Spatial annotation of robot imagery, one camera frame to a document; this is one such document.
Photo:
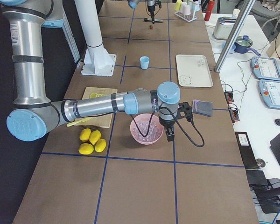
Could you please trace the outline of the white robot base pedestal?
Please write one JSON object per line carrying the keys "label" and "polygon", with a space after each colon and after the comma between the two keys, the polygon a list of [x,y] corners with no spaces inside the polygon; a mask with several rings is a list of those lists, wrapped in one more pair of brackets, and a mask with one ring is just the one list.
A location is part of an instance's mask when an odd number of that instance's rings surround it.
{"label": "white robot base pedestal", "polygon": [[75,5],[87,45],[81,73],[111,77],[117,56],[104,48],[96,3],[93,0],[75,0]]}

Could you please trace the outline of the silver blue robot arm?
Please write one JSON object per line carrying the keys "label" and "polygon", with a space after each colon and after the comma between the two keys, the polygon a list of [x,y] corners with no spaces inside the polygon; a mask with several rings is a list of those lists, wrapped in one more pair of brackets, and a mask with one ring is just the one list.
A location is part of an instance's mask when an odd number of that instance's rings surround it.
{"label": "silver blue robot arm", "polygon": [[156,90],[138,89],[99,98],[52,102],[46,96],[41,28],[61,27],[63,5],[60,0],[3,0],[3,15],[10,23],[17,97],[15,109],[7,117],[9,132],[22,141],[42,138],[54,128],[84,117],[124,112],[129,115],[158,113],[167,140],[173,141],[180,89],[164,82]]}
{"label": "silver blue robot arm", "polygon": [[[128,0],[128,6],[132,9],[135,9],[138,5],[140,0]],[[154,12],[155,12],[155,7],[157,5],[156,0],[146,0],[146,10],[147,14],[150,16],[151,22],[155,24],[155,17],[154,17]]]}

